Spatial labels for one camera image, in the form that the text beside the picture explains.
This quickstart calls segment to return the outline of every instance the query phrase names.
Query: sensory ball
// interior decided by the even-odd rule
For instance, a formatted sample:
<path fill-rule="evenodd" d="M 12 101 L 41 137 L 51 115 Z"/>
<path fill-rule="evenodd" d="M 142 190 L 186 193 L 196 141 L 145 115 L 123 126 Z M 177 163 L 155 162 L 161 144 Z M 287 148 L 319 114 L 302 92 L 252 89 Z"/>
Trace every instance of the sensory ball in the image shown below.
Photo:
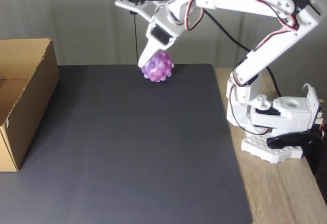
<path fill-rule="evenodd" d="M 164 51 L 156 53 L 142 68 L 144 78 L 159 83 L 172 75 L 171 55 Z"/>

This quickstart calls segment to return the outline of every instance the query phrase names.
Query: box flap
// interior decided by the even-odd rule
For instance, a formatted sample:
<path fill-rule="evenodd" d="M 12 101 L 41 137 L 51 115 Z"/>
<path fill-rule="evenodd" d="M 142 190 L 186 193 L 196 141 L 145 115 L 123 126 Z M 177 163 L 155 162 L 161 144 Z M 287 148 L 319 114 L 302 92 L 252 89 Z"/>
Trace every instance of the box flap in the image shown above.
<path fill-rule="evenodd" d="M 52 42 L 43 52 L 44 56 L 40 57 L 39 65 L 4 124 L 17 168 L 20 168 L 59 80 Z"/>
<path fill-rule="evenodd" d="M 11 154 L 10 148 L 6 141 L 6 136 L 3 134 L 4 127 L 0 127 L 0 171 L 18 171 L 13 156 Z"/>
<path fill-rule="evenodd" d="M 0 79 L 30 78 L 50 39 L 0 40 Z"/>

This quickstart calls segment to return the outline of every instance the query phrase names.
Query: desk mat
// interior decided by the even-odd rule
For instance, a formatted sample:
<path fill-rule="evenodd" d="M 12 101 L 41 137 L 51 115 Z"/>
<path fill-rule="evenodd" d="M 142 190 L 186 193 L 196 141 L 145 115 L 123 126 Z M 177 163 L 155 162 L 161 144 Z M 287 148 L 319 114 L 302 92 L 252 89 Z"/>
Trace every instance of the desk mat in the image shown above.
<path fill-rule="evenodd" d="M 211 65 L 60 74 L 21 170 L 0 173 L 1 224 L 252 222 Z"/>

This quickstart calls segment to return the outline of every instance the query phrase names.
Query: lego-style base plate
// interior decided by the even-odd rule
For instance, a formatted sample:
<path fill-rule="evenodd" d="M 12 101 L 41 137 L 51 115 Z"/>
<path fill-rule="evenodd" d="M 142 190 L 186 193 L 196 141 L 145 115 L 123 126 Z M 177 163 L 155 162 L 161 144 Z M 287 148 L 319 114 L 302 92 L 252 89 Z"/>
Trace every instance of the lego-style base plate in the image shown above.
<path fill-rule="evenodd" d="M 290 158 L 300 159 L 302 157 L 303 151 L 300 146 L 287 146 L 283 149 L 269 148 L 267 146 L 269 137 L 271 137 L 270 133 L 264 136 L 252 135 L 242 140 L 241 149 L 273 164 Z"/>

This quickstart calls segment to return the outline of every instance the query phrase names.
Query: white robotic arm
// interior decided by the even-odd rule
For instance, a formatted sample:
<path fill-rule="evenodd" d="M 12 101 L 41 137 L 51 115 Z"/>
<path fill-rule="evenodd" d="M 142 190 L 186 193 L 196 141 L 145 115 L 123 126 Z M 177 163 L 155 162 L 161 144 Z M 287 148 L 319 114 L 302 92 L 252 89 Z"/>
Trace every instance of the white robotic arm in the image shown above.
<path fill-rule="evenodd" d="M 276 17 L 282 28 L 269 34 L 254 50 L 235 66 L 228 80 L 226 96 L 229 99 L 227 119 L 247 132 L 242 149 L 270 162 L 302 156 L 302 151 L 293 148 L 276 153 L 265 145 L 269 137 L 304 132 L 319 118 L 319 101 L 315 90 L 307 85 L 307 97 L 279 97 L 273 102 L 259 94 L 260 72 L 292 47 L 307 33 L 317 27 L 322 14 L 309 0 L 169 0 L 159 4 L 150 18 L 144 11 L 147 5 L 131 4 L 135 0 L 117 0 L 116 5 L 139 13 L 149 26 L 146 32 L 148 44 L 138 65 L 143 67 L 160 49 L 166 50 L 175 43 L 185 30 L 196 26 L 203 16 L 203 8 L 228 9 Z M 198 16 L 189 27 L 189 19 Z M 261 143 L 248 143 L 256 140 Z"/>

